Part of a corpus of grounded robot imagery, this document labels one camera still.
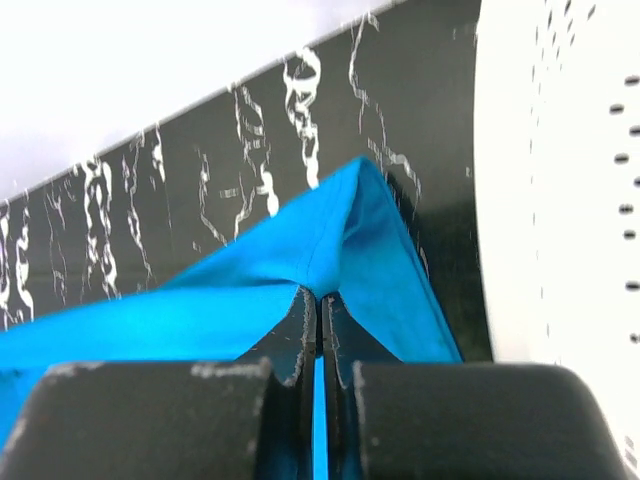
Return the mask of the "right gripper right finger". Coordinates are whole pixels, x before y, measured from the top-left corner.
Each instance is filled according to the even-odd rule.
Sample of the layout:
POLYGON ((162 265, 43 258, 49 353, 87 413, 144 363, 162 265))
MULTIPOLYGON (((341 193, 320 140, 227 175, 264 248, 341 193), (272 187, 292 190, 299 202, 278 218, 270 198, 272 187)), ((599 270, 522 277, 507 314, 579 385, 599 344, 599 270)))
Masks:
POLYGON ((610 429, 572 371, 406 363, 322 302, 332 479, 627 479, 610 429))

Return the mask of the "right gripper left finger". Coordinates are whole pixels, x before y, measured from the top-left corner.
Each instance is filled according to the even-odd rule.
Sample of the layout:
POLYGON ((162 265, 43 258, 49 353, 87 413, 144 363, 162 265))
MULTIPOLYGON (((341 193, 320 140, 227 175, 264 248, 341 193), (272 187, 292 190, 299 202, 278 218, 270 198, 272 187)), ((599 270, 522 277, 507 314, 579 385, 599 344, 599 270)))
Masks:
POLYGON ((316 305, 232 362, 75 362, 32 381, 1 452, 5 479, 309 479, 316 305))

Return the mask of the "blue t shirt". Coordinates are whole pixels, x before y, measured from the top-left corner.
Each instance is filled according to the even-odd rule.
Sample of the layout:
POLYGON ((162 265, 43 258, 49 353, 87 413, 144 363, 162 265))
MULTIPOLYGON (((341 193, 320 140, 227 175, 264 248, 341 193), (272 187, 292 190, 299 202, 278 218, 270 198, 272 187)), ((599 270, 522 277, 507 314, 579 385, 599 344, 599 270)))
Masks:
MULTIPOLYGON (((404 362, 459 362, 382 175, 357 159, 166 285, 66 310, 1 336, 4 373, 87 362, 232 362, 286 315, 298 289, 339 295, 404 362)), ((1 452, 32 381, 1 383, 1 452)))

